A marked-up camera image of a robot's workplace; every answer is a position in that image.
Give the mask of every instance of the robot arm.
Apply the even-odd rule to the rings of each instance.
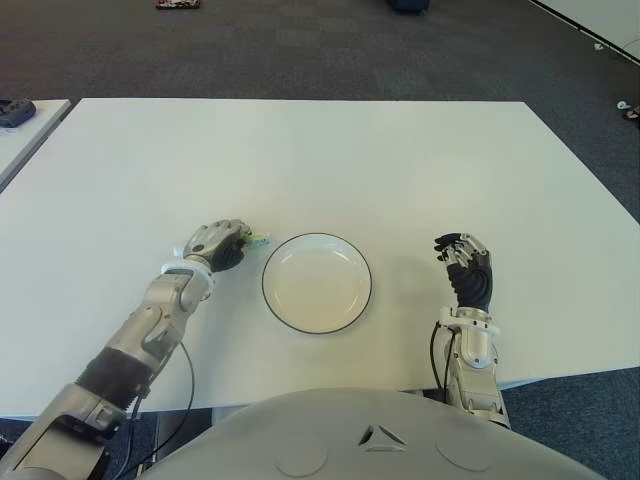
[[[436,239],[438,260],[447,267],[458,307],[443,307],[439,326],[452,332],[445,347],[445,401],[450,405],[509,427],[496,383],[498,355],[493,338],[500,334],[489,315],[493,289],[491,256],[467,233]]]
[[[182,259],[162,267],[140,306],[74,384],[67,385],[0,461],[0,478],[101,478],[108,466],[103,441],[149,387],[184,336],[187,319],[213,288],[212,275],[243,258],[249,227],[222,220],[200,227]]]

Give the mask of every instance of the adjacent table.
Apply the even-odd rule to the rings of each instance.
[[[16,128],[0,128],[0,192],[57,126],[69,100],[38,100],[36,113]]]
[[[188,324],[195,406],[316,387],[433,387],[454,296],[432,239],[492,251],[504,383],[640,363],[640,228],[523,103],[85,99],[0,195],[0,414],[37,414],[137,305],[171,247],[238,217],[252,250]],[[339,235],[373,293],[335,334],[261,294],[275,246]],[[177,352],[143,409],[186,405]]]

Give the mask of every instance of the black cable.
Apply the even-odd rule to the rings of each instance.
[[[452,332],[452,335],[451,335],[451,341],[449,342],[449,353],[447,354],[447,362],[445,363],[445,366],[444,366],[444,380],[443,380],[444,395],[442,399],[443,403],[447,403],[447,376],[449,375],[449,360],[451,360],[451,351],[453,350],[453,341],[455,340],[456,334],[458,333],[452,328],[449,328],[449,330]]]
[[[196,374],[195,374],[195,372],[193,370],[193,363],[191,362],[191,357],[189,356],[189,352],[187,352],[187,349],[186,349],[186,347],[184,346],[184,344],[182,342],[180,342],[180,347],[182,348],[182,351],[184,352],[184,356],[187,358],[187,362],[189,363],[189,371],[191,372],[191,395],[189,396],[189,404],[187,405],[187,410],[184,412],[184,416],[182,417],[182,420],[180,421],[180,423],[178,424],[176,429],[173,431],[173,433],[171,435],[169,435],[169,437],[164,442],[162,442],[162,444],[160,446],[158,446],[155,449],[153,449],[151,451],[151,453],[146,455],[141,460],[135,462],[131,467],[129,467],[127,470],[125,470],[122,473],[122,475],[126,475],[127,473],[134,471],[136,468],[138,468],[138,465],[140,465],[140,464],[146,462],[147,460],[149,460],[156,453],[158,453],[165,445],[167,445],[171,440],[173,440],[173,438],[178,434],[180,429],[184,426],[185,422],[187,421],[187,417],[189,416],[189,413],[191,413],[191,406],[193,405],[193,396],[194,396],[195,390],[196,390]]]
[[[433,327],[433,332],[431,332],[431,340],[429,341],[429,358],[431,359],[431,370],[433,370],[433,376],[436,379],[436,385],[438,385],[438,394],[440,395],[440,398],[442,398],[442,384],[440,383],[440,377],[438,376],[438,369],[436,368],[436,361],[435,361],[435,358],[433,357],[433,344],[435,342],[436,333],[438,332],[439,328],[440,328],[440,322],[436,322],[435,326]]]
[[[139,395],[138,398],[136,399],[136,403],[133,405],[133,410],[131,411],[131,419],[129,420],[128,432],[127,432],[128,433],[127,454],[124,457],[124,462],[122,462],[122,465],[120,465],[120,469],[118,470],[118,473],[116,473],[115,476],[113,477],[113,480],[118,480],[124,474],[124,469],[127,467],[127,465],[129,464],[129,460],[131,459],[131,454],[133,453],[134,424],[135,424],[136,418],[138,417],[138,410],[140,409],[140,404],[142,403],[142,399],[143,399],[143,396]]]

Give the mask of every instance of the small green object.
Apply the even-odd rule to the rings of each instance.
[[[245,235],[242,239],[245,241],[247,248],[257,248],[271,243],[272,235],[270,233],[261,233],[253,235]]]

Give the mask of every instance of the white bowl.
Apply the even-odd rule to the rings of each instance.
[[[371,296],[371,272],[349,242],[325,233],[287,240],[269,257],[262,293],[273,314],[305,333],[331,333],[356,320]]]

